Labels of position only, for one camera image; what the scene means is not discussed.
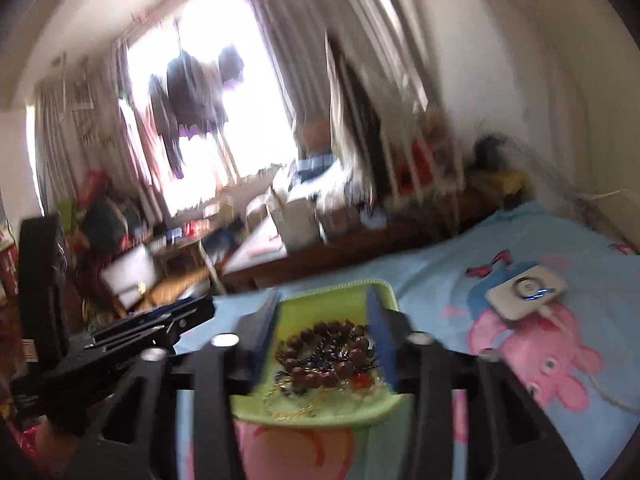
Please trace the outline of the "dark hanging jacket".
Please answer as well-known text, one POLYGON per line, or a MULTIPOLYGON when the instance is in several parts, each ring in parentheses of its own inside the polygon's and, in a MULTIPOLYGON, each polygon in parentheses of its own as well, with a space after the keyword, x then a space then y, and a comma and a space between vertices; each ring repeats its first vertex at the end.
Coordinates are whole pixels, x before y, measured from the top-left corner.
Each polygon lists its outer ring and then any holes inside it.
POLYGON ((214 64, 186 51, 169 62, 165 81, 150 77, 149 98, 155 131, 163 141, 170 170, 183 178, 180 139, 218 134, 228 116, 224 88, 241 80, 244 61, 235 47, 224 48, 214 64))

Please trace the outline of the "dark wooden desk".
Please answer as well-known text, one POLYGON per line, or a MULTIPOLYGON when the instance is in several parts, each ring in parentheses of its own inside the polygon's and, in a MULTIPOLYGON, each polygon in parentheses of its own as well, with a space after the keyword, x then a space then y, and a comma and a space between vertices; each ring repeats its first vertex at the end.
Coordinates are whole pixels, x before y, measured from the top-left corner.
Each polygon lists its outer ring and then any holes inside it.
POLYGON ((436 205, 404 211, 379 228, 360 226, 297 252, 285 249, 276 226, 266 219, 224 264, 219 276, 229 292, 251 292, 434 245, 471 229, 497 210, 497 203, 469 188, 436 205))

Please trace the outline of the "white portable wifi device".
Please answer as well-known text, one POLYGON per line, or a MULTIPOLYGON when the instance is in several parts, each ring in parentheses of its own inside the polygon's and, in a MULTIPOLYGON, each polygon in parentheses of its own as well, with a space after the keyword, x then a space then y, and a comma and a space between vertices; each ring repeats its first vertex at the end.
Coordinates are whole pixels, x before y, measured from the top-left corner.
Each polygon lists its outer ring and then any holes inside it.
POLYGON ((518 322, 558 299, 566 290, 566 281, 560 274, 537 264, 492 286, 485 298, 500 318, 518 322))

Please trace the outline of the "cloth covered monitor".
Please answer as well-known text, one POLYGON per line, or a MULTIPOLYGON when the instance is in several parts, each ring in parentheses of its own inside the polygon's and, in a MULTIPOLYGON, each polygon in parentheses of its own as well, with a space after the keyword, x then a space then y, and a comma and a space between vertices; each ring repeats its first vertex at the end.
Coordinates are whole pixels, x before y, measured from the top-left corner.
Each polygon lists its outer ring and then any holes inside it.
POLYGON ((363 200, 378 203, 390 194, 381 136, 381 118, 341 41, 326 33, 332 151, 363 200))

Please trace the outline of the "blue cartoon pig bedsheet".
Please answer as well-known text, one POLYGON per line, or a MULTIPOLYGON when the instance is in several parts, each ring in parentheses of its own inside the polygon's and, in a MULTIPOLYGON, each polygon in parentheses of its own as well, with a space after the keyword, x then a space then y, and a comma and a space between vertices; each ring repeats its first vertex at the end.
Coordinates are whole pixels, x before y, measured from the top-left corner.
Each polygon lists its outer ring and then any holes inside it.
MULTIPOLYGON (((639 416, 606 403, 587 370, 618 402, 639 408, 639 256, 530 203, 498 212, 449 242, 402 252, 280 287, 285 297, 356 281, 390 284, 418 330, 450 349, 496 348, 561 434, 586 479, 611 478, 639 416), (507 326, 485 288, 542 264, 567 291, 550 307, 507 326)), ((236 423, 249 479, 397 479, 411 408, 371 427, 299 430, 236 423)))

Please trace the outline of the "grey curtain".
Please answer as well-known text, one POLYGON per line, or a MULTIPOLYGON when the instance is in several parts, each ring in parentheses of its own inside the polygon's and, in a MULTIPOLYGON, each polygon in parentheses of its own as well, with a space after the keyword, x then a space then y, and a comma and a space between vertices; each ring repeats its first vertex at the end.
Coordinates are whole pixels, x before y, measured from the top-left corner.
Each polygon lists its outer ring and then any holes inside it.
POLYGON ((397 0, 248 0, 276 70, 288 119, 301 126, 329 115, 326 35, 334 35, 355 67, 408 92, 426 92, 401 23, 397 0))

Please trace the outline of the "green plastic basket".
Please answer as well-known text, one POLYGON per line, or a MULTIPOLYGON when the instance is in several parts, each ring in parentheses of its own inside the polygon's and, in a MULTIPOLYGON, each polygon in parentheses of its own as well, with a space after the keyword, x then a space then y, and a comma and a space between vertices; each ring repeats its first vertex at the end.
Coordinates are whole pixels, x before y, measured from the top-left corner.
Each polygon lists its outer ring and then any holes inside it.
POLYGON ((390 284, 356 281, 280 303, 262 379, 234 396, 241 422, 295 429, 371 426, 404 403, 384 380, 370 331, 368 300, 399 309, 390 284))

